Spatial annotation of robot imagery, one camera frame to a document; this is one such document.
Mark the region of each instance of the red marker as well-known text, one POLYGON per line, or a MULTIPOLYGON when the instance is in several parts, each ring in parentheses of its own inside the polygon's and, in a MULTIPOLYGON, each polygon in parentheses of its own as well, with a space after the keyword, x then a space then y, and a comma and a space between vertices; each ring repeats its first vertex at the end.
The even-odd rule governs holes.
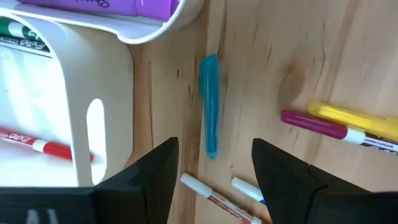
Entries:
POLYGON ((349 128, 342 124, 289 110, 284 110, 280 119, 285 123, 324 134, 335 139, 398 155, 398 145, 395 142, 379 138, 372 134, 365 133, 364 131, 349 128))
MULTIPOLYGON (((70 147, 64 146, 63 144, 36 139, 1 128, 0 138, 7 142, 11 142, 20 146, 28 147, 29 149, 43 152, 44 154, 72 160, 72 152, 70 150, 70 147)), ((90 154, 90 162, 93 162, 93 159, 94 155, 90 154)))

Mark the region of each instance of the black plastic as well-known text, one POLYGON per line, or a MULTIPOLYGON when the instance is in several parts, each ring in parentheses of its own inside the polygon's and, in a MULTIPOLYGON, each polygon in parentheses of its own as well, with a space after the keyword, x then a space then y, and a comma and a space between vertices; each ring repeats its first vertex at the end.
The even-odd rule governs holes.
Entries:
POLYGON ((170 138, 95 187, 0 188, 0 223, 166 224, 177 166, 170 138))
POLYGON ((273 224, 398 223, 398 193, 372 193, 253 140, 257 181, 273 224))

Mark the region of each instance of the wood grain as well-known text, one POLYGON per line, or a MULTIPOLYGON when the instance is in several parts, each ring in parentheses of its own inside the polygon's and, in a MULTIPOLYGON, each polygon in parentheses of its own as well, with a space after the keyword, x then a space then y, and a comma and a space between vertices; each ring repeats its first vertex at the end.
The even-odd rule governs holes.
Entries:
MULTIPOLYGON (((320 100, 375 116, 398 115, 398 2, 207 0, 200 17, 142 46, 135 61, 132 161, 171 136, 189 172, 269 221, 266 207, 231 188, 253 184, 253 138, 365 189, 398 190, 396 157, 279 120, 320 100), (220 148, 205 154, 198 64, 221 62, 220 148)), ((177 183, 169 223, 239 223, 177 183)))

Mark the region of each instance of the white marker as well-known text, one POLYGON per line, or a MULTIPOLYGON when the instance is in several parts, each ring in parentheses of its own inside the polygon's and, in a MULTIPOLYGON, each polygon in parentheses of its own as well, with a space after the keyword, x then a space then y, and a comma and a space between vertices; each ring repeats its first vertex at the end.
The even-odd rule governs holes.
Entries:
POLYGON ((208 200, 212 201, 222 209, 226 210, 230 214, 234 215, 236 218, 240 219, 245 224, 261 224, 261 220, 255 216, 249 215, 244 210, 238 208, 236 205, 232 204, 227 198, 214 192, 204 183, 200 182, 196 178, 190 176, 189 174, 183 174, 181 176, 181 182, 190 187, 196 193, 204 196, 208 200))
POLYGON ((257 187, 243 181, 237 177, 232 179, 231 182, 232 187, 240 190, 242 193, 246 194, 247 196, 253 198, 254 200, 266 204, 264 201, 264 197, 262 196, 261 190, 257 187))

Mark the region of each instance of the yellow marker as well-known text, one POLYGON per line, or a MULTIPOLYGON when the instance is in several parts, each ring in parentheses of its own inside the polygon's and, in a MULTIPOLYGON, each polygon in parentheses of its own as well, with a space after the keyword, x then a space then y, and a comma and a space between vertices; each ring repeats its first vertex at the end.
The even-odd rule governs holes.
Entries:
POLYGON ((310 103, 308 112, 320 118, 363 129, 382 138, 398 141, 398 121, 394 119, 375 118, 317 102, 310 103))

